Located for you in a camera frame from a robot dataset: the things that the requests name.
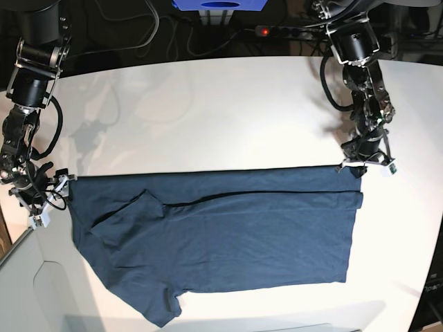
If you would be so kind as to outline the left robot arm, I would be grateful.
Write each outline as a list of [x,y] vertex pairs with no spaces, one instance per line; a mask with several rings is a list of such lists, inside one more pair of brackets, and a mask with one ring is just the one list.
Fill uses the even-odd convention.
[[[397,172],[385,125],[395,114],[386,90],[377,58],[380,43],[370,24],[369,12],[380,1],[313,1],[312,10],[318,15],[330,45],[320,63],[320,81],[332,106],[350,113],[354,129],[350,139],[341,145],[345,156],[338,170],[351,169],[356,178],[369,167],[380,167],[385,173]],[[327,86],[325,67],[334,57],[343,67],[343,82],[350,90],[352,104],[339,105]]]

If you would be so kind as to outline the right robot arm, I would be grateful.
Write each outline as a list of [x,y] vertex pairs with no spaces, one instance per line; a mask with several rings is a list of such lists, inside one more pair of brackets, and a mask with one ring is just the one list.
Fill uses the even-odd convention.
[[[68,176],[57,173],[49,178],[46,173],[53,164],[38,167],[36,162],[52,153],[62,132],[62,108],[53,90],[71,38],[61,27],[59,1],[2,1],[1,9],[13,12],[20,32],[15,67],[6,88],[13,107],[2,124],[1,182],[13,186],[10,194],[28,210],[30,219],[41,225],[47,209],[58,209],[55,201],[66,200],[62,190]],[[33,139],[41,112],[50,104],[57,112],[57,126],[46,150],[39,152]]]

